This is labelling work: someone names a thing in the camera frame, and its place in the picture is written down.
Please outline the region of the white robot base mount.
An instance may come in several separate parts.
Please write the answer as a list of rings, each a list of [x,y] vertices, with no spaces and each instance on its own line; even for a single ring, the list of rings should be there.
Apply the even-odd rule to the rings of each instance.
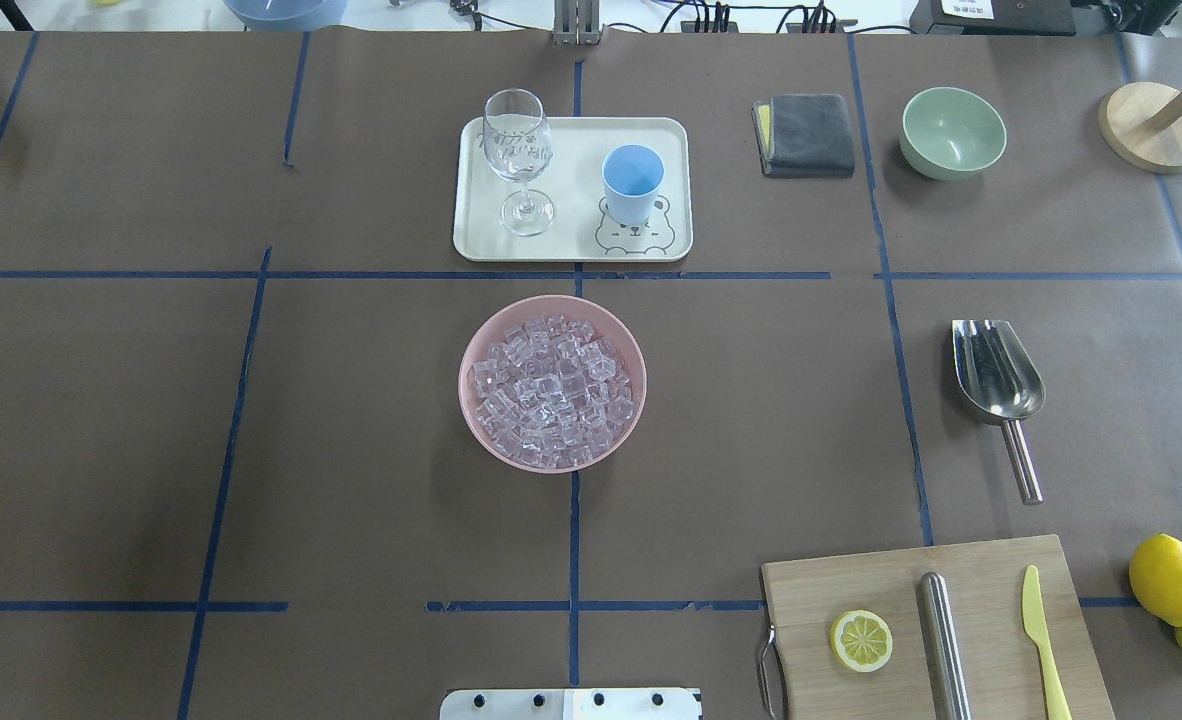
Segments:
[[[682,687],[459,689],[440,719],[702,719],[701,692]]]

